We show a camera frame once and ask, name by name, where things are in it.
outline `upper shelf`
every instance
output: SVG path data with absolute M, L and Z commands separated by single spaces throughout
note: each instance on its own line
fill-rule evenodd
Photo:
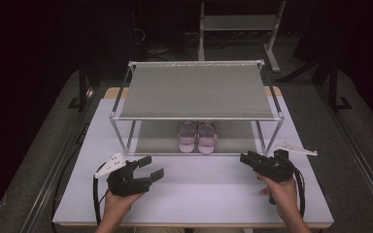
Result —
M 259 61 L 134 62 L 130 90 L 114 119 L 277 120 Z

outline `white table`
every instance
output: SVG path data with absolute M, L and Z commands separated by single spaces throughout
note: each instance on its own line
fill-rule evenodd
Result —
M 282 96 L 278 100 L 285 122 L 276 142 L 290 141 L 302 146 Z M 62 225 L 95 225 L 92 203 L 92 177 L 111 155 L 121 151 L 109 116 L 115 99 L 102 99 L 88 128 L 70 181 L 53 218 Z M 120 130 L 129 125 L 120 122 Z M 262 124 L 268 142 L 275 123 Z M 128 160 L 142 156 L 127 156 Z M 326 228 L 333 222 L 329 208 L 306 155 L 290 153 L 290 160 L 302 172 L 306 183 L 305 221 L 311 228 Z M 285 227 L 268 196 L 258 194 L 265 184 L 236 155 L 155 155 L 153 163 L 136 170 L 135 177 L 148 176 L 164 168 L 165 176 L 155 182 L 133 206 L 123 226 L 178 227 Z M 107 188 L 99 181 L 99 193 Z

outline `hand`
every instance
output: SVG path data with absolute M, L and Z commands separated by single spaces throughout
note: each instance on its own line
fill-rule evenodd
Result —
M 128 213 L 131 205 L 144 193 L 130 196 L 116 196 L 111 191 L 107 191 L 105 196 L 104 216 L 96 229 L 96 233 L 114 232 L 122 223 L 123 217 Z
M 277 203 L 277 213 L 289 230 L 291 232 L 311 232 L 296 205 L 296 181 L 291 178 L 286 182 L 277 183 L 267 177 L 261 176 L 259 173 L 256 174 L 268 185 L 259 194 L 272 194 Z

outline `pink shoe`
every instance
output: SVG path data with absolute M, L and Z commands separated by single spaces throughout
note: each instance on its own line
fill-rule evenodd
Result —
M 205 155 L 214 152 L 217 141 L 217 130 L 213 122 L 199 122 L 198 150 Z
M 181 124 L 178 134 L 178 148 L 181 152 L 190 153 L 195 148 L 196 124 L 193 121 L 185 121 Z

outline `dark background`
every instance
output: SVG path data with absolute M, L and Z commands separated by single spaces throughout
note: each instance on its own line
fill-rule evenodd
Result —
M 127 61 L 140 55 L 132 23 L 174 47 L 182 46 L 185 32 L 198 31 L 198 1 L 65 2 L 0 1 L 0 200 L 61 88 L 83 60 L 96 61 L 95 74 L 120 79 Z M 302 35 L 295 56 L 307 62 L 339 42 L 340 68 L 373 110 L 373 1 L 339 2 L 288 1 L 280 34 Z M 206 10 L 251 14 L 251 4 L 269 13 L 277 3 L 211 2 Z

